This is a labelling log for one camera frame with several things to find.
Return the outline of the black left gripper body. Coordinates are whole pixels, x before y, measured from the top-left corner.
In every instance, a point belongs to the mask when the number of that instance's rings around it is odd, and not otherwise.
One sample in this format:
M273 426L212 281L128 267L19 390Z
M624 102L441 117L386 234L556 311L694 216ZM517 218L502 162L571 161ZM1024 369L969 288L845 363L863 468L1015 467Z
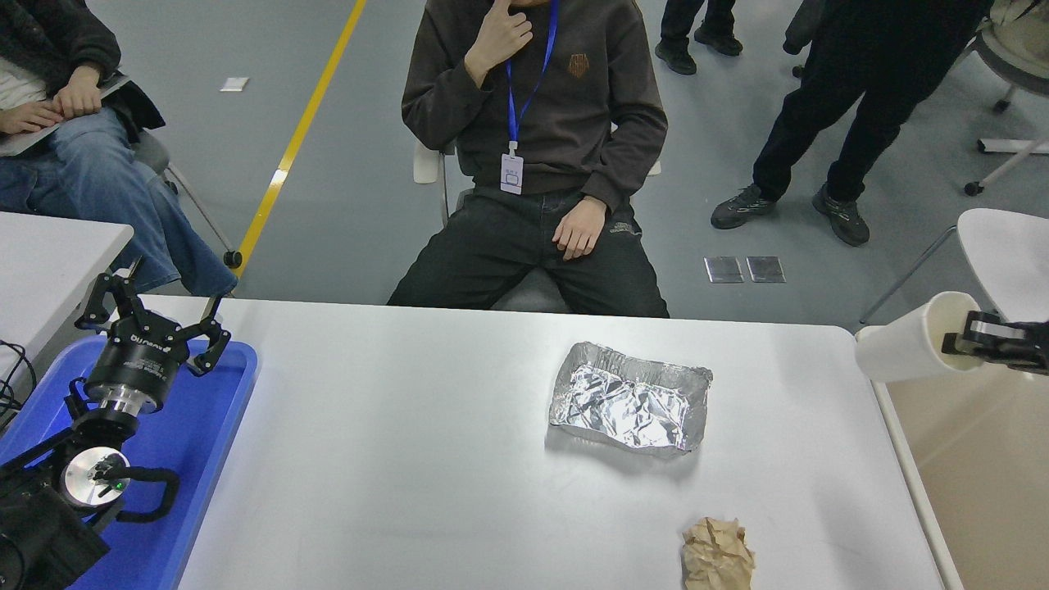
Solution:
M84 385L89 399L101 404L131 393L142 408L162 408L179 367L188 359L187 340L177 339L180 325L158 316L140 326L134 317L112 322L108 340Z

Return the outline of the person's right hand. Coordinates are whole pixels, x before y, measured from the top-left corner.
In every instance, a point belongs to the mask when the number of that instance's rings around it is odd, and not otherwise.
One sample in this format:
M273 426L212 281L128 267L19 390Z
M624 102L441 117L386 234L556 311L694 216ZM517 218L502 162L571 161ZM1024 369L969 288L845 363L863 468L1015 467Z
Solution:
M521 12L513 7L524 7L524 1L495 1L484 16L479 33L465 54L465 70L480 89L488 73L510 57L519 52L532 40L533 26Z
M1 134L28 134L64 122L52 101L34 101L1 111Z

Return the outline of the person's left hand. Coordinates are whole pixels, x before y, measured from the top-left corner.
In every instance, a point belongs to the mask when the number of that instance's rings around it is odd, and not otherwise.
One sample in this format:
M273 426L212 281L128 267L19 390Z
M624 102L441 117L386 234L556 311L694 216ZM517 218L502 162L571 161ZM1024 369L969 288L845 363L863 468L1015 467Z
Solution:
M607 205L591 195L584 195L561 218L552 243L562 253L563 261L588 256L600 238L606 223Z
M94 115L102 109L101 66L94 62L76 65L68 82L52 99L52 110L63 120L80 115Z

